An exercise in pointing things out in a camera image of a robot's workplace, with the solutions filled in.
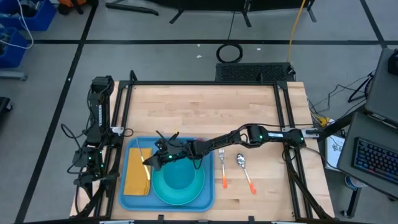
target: fork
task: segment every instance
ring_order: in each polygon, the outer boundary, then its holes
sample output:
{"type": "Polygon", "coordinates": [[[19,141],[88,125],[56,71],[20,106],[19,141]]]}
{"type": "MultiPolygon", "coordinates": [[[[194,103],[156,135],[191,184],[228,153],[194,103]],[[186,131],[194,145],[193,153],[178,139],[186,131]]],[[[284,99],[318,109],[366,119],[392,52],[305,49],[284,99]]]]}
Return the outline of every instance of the fork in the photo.
{"type": "Polygon", "coordinates": [[[219,149],[218,150],[218,156],[221,159],[221,165],[223,166],[223,187],[226,188],[227,187],[227,183],[226,183],[226,177],[225,177],[225,169],[224,169],[224,149],[219,149]]]}

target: orange handle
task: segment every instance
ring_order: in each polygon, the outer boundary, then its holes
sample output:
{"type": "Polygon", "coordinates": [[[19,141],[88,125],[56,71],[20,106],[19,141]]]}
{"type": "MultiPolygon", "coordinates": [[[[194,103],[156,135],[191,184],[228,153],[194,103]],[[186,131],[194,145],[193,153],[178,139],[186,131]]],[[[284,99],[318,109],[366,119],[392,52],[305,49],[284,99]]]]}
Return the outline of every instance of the orange handle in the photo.
{"type": "Polygon", "coordinates": [[[227,183],[226,183],[226,177],[225,175],[223,175],[223,187],[226,188],[227,187],[227,183]]]}
{"type": "Polygon", "coordinates": [[[254,187],[253,183],[251,182],[249,185],[250,185],[251,193],[252,193],[252,194],[256,194],[256,193],[257,193],[257,190],[256,190],[256,188],[254,187]]]}

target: yellow sponge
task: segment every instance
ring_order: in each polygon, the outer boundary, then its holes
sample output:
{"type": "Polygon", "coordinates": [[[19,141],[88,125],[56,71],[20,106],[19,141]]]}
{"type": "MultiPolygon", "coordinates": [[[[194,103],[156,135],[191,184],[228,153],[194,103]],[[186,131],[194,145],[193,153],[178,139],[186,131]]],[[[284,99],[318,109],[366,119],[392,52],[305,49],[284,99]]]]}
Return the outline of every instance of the yellow sponge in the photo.
{"type": "MultiPolygon", "coordinates": [[[[142,148],[141,151],[144,159],[148,159],[152,155],[152,148],[142,148]]],[[[148,195],[149,189],[150,180],[142,164],[139,148],[130,148],[123,194],[148,195]]]]}

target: keyboard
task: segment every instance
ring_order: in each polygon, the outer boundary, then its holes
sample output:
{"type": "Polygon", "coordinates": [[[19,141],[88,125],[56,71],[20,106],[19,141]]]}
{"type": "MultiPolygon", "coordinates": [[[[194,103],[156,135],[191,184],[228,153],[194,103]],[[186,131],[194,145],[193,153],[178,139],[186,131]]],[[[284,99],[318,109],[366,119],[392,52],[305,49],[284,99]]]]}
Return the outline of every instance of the keyboard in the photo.
{"type": "Polygon", "coordinates": [[[398,151],[356,138],[353,167],[398,184],[398,151]]]}

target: spoon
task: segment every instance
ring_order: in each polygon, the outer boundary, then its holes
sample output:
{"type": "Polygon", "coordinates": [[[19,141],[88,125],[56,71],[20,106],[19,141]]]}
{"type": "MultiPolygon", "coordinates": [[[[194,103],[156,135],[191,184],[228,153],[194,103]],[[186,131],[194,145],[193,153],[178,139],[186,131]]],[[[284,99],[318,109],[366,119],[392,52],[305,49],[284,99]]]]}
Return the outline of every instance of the spoon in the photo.
{"type": "Polygon", "coordinates": [[[246,178],[248,178],[251,193],[256,194],[257,190],[254,187],[253,183],[251,182],[248,172],[246,171],[246,161],[244,160],[244,156],[241,153],[238,153],[238,155],[236,156],[236,160],[238,162],[238,165],[243,168],[243,171],[246,174],[246,178]]]}

